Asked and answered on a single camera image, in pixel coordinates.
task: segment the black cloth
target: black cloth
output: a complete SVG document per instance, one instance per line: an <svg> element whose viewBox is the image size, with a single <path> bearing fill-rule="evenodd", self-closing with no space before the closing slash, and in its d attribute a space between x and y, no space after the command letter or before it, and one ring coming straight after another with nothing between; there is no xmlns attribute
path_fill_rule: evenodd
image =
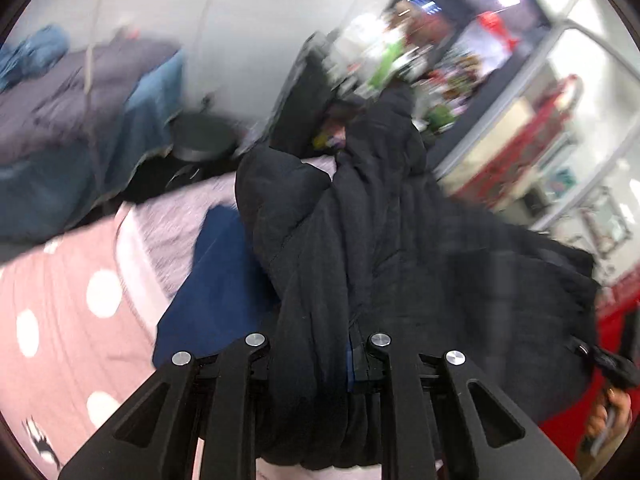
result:
<svg viewBox="0 0 640 480"><path fill-rule="evenodd" d="M412 107L400 85L354 120L333 182L264 145L239 167L241 219L282 300L257 427L270 462L380 460L378 400L347 393L344 352L375 332L465 352L536 421L590 383L566 345L596 339L593 258L446 198Z"/></svg>

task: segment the silver bolt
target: silver bolt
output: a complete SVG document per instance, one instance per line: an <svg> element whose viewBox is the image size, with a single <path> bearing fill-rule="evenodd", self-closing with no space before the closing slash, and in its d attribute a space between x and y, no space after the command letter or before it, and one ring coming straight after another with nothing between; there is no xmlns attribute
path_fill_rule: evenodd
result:
<svg viewBox="0 0 640 480"><path fill-rule="evenodd" d="M454 366L461 365L466 360L465 355L462 352L458 352L457 350L451 350L447 352L446 358L447 361L449 361Z"/></svg>
<svg viewBox="0 0 640 480"><path fill-rule="evenodd" d="M375 346L388 346L391 343L391 338L382 332L371 336L371 343Z"/></svg>
<svg viewBox="0 0 640 480"><path fill-rule="evenodd" d="M264 341L264 336L262 334L258 334L257 332L249 334L244 338L244 342L249 346L260 346L262 343L264 343Z"/></svg>
<svg viewBox="0 0 640 480"><path fill-rule="evenodd" d="M191 354L189 352L176 352L171 358L171 362L177 366L184 366L191 361Z"/></svg>

